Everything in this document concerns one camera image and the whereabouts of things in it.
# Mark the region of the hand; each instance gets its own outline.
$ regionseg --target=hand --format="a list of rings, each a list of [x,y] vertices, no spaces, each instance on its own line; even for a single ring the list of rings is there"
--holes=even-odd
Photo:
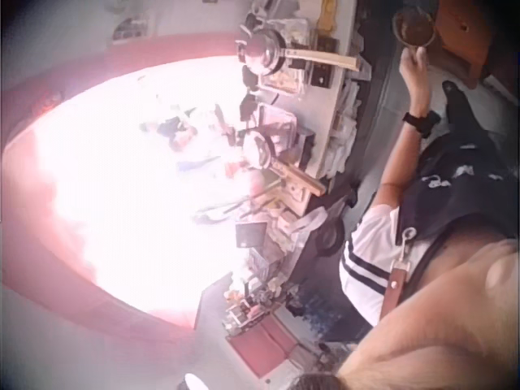
[[[414,53],[405,47],[401,55],[399,72],[408,87],[410,114],[417,118],[425,117],[430,110],[431,98],[426,49],[419,47]]]

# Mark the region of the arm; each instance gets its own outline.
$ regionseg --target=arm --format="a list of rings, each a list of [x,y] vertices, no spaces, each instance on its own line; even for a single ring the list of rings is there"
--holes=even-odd
[[[403,50],[399,68],[410,95],[409,112],[415,117],[424,117],[430,110],[430,85],[428,83],[426,50],[419,48],[414,54]],[[409,123],[404,123],[397,143],[383,171],[379,189],[371,207],[389,205],[396,208],[401,195],[414,178],[421,151],[421,135]]]

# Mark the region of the brown strap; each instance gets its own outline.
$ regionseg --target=brown strap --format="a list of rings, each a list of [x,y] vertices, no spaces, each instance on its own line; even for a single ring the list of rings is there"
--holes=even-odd
[[[394,310],[399,305],[399,298],[405,287],[406,276],[408,272],[400,268],[394,268],[388,278],[388,286],[384,292],[383,305],[381,306],[381,315],[379,321],[383,319],[385,315]]]

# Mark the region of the black watch strap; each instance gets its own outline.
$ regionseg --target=black watch strap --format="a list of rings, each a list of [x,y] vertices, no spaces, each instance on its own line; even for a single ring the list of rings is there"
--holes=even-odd
[[[414,126],[422,138],[428,138],[433,127],[440,122],[440,116],[436,112],[430,111],[426,118],[417,118],[407,112],[403,120]]]

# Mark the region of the metal clip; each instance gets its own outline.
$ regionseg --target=metal clip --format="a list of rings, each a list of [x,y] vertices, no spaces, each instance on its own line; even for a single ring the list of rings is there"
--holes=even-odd
[[[410,267],[411,263],[408,261],[408,257],[410,255],[411,242],[417,236],[417,230],[414,227],[408,227],[403,231],[403,243],[401,246],[401,254],[399,258],[392,262],[390,266],[391,270],[398,269],[404,270],[407,273],[406,279],[410,277]]]

